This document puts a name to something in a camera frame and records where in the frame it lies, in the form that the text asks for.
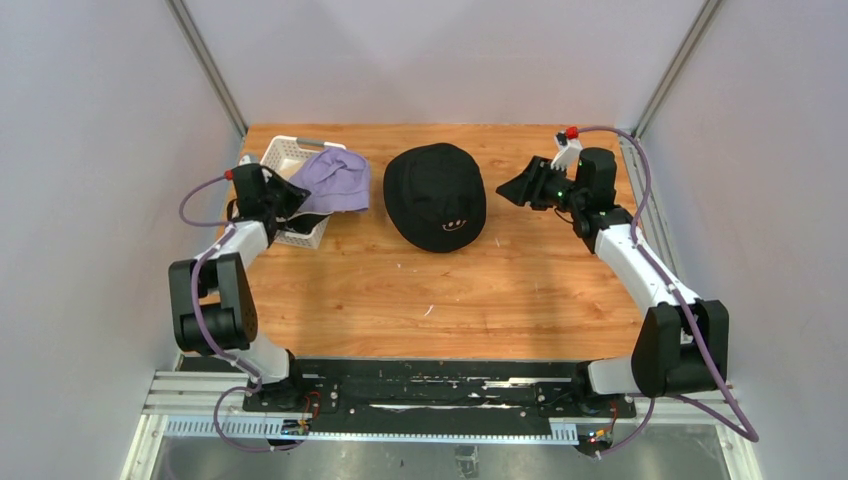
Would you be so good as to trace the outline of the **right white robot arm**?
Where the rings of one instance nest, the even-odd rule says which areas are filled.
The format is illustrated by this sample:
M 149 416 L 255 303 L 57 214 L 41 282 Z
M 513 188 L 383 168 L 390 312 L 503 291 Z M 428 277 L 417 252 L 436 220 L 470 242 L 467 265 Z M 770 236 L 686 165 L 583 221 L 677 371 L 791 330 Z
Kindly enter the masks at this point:
M 575 235 L 612 269 L 644 316 L 630 355 L 578 366 L 571 400 L 587 417 L 608 408 L 613 395 L 715 390 L 727 371 L 728 310 L 702 299 L 659 261 L 632 215 L 615 201 L 616 175 L 614 154 L 592 147 L 579 154 L 574 178 L 535 156 L 496 189 L 517 206 L 570 214 Z

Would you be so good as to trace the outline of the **lavender bucket hat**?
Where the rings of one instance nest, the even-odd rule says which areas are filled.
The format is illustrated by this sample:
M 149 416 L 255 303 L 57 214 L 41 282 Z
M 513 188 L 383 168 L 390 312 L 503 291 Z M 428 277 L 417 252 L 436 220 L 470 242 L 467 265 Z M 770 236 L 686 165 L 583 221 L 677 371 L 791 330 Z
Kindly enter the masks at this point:
M 310 192 L 301 211 L 333 214 L 367 211 L 371 178 L 370 164 L 363 156 L 328 147 L 305 161 L 289 182 Z

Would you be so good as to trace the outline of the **beige bucket hat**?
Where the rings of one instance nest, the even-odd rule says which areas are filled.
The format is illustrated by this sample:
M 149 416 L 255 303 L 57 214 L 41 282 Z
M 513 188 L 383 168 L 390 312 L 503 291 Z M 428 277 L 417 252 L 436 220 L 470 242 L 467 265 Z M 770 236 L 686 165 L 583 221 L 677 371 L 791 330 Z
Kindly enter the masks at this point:
M 382 189 L 391 222 L 421 250 L 451 253 L 473 243 L 484 229 L 481 170 L 456 145 L 435 143 L 399 154 L 386 165 Z

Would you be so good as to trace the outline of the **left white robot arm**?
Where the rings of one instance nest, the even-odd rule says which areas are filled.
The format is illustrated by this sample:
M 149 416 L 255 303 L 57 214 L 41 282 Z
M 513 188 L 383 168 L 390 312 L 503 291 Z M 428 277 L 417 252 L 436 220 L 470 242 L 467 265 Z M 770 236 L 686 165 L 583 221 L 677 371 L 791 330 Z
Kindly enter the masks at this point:
M 293 413 L 306 400 L 302 370 L 290 350 L 261 333 L 247 269 L 274 244 L 281 216 L 310 193 L 260 163 L 241 164 L 219 178 L 236 194 L 226 219 L 213 224 L 221 236 L 168 268 L 175 341 L 184 353 L 216 358 L 247 374 L 249 393 Z

